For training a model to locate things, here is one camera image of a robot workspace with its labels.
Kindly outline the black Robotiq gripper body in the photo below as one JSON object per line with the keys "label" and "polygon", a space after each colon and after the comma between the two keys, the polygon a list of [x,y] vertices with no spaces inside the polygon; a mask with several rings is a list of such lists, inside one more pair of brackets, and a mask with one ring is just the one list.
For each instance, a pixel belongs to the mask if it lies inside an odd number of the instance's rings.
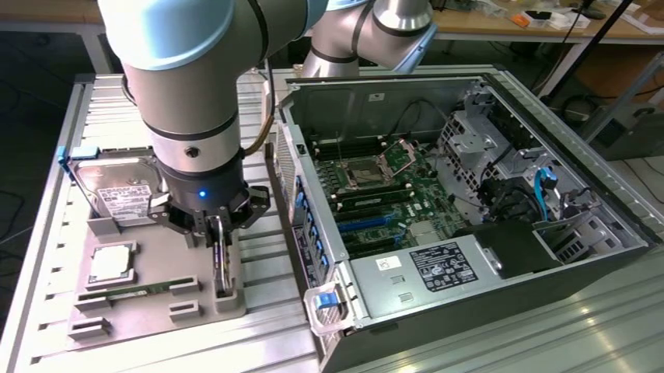
{"label": "black Robotiq gripper body", "polygon": [[235,210],[248,199],[248,185],[243,180],[241,158],[233,157],[224,165],[200,173],[180,172],[157,161],[169,193],[171,221],[192,232],[204,232],[196,225],[195,214],[203,217],[219,216],[224,229],[240,225],[243,213]]}

